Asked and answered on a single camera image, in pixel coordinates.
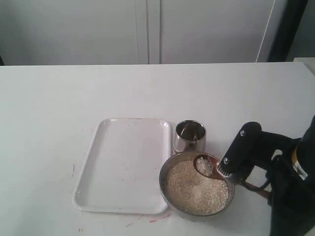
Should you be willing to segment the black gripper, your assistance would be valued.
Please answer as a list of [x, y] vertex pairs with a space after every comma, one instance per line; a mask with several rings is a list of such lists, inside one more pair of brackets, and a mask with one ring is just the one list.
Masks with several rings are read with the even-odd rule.
[[[274, 187], [274, 182], [281, 185], [292, 173], [289, 158], [300, 140], [262, 131], [258, 122], [248, 122], [238, 131], [217, 171], [223, 177], [242, 177], [246, 189], [265, 189], [269, 184]], [[266, 182], [261, 186], [246, 182], [255, 166], [266, 171]]]

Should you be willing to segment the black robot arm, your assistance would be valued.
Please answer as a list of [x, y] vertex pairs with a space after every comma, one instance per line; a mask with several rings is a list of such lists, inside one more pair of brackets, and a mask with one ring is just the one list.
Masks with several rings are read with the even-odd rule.
[[315, 226], [315, 123], [302, 138], [244, 124], [217, 166], [228, 181], [271, 207], [270, 235], [303, 236]]

